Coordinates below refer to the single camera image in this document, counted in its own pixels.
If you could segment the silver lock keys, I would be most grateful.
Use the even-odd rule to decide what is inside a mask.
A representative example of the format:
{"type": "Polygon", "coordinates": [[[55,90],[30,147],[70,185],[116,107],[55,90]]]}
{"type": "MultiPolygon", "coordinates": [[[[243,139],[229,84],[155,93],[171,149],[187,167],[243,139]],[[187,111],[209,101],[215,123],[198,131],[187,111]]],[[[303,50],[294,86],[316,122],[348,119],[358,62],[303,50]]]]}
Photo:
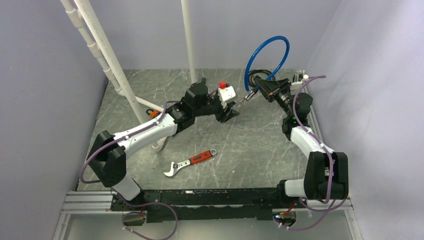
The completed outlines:
{"type": "Polygon", "coordinates": [[[244,106],[244,104],[245,104],[245,101],[244,100],[241,100],[239,103],[237,103],[234,106],[234,108],[237,109],[237,110],[239,110],[239,109],[241,109],[244,106]]]}

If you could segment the blue cable lock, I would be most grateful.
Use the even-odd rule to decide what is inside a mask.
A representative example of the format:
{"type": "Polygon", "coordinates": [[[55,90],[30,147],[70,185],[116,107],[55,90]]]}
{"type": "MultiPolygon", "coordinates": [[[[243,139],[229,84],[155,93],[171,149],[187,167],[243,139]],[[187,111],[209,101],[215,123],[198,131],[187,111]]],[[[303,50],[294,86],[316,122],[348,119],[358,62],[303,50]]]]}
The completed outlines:
{"type": "Polygon", "coordinates": [[[282,35],[273,36],[265,40],[257,47],[257,49],[249,58],[245,68],[244,88],[247,91],[247,95],[243,98],[243,102],[248,102],[250,99],[252,99],[260,89],[260,87],[256,86],[253,80],[251,80],[251,77],[255,73],[264,72],[267,74],[267,77],[265,78],[267,81],[274,80],[275,75],[286,62],[289,52],[290,42],[285,36],[282,35]],[[284,42],[285,47],[274,47],[270,50],[264,50],[269,44],[278,41],[284,42]],[[260,60],[259,63],[262,66],[262,69],[251,69],[252,65],[255,62],[255,59],[260,60]]]}

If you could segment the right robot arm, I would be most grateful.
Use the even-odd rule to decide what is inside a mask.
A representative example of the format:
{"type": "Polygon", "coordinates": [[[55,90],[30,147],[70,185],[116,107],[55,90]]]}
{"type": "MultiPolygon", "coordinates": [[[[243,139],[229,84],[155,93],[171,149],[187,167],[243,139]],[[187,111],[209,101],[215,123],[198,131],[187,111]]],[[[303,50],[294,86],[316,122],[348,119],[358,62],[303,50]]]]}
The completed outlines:
{"type": "Polygon", "coordinates": [[[276,203],[289,207],[295,198],[309,200],[343,200],[349,194],[348,157],[328,147],[308,124],[313,98],[298,91],[292,94],[292,84],[283,79],[270,81],[256,76],[256,88],[268,102],[276,101],[286,113],[282,133],[308,158],[302,179],[282,180],[275,194],[276,203]]]}

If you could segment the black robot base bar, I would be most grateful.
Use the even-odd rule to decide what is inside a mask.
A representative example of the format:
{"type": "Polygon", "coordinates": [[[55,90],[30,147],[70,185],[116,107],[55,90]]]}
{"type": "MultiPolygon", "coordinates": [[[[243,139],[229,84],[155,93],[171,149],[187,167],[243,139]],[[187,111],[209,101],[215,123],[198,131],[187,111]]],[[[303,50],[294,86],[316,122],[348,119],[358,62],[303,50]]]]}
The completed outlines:
{"type": "Polygon", "coordinates": [[[296,197],[284,196],[281,187],[227,189],[144,190],[140,199],[126,204],[116,193],[113,212],[136,211],[148,223],[188,220],[256,219],[272,220],[274,215],[301,208],[296,197]]]}

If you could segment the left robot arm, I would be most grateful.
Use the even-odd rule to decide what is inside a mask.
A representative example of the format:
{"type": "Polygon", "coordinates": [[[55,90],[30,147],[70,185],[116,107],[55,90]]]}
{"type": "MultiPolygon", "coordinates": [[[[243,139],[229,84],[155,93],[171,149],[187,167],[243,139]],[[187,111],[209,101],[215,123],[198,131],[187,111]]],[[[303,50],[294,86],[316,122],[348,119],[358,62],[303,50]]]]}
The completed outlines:
{"type": "Polygon", "coordinates": [[[193,83],[181,100],[167,101],[163,112],[151,120],[122,132],[99,133],[82,168],[90,167],[97,176],[96,183],[115,190],[129,209],[137,210],[144,203],[144,192],[128,174],[127,160],[139,150],[189,128],[197,117],[214,115],[225,123],[238,116],[236,99],[233,86],[220,82],[209,92],[203,78],[193,83]]]}

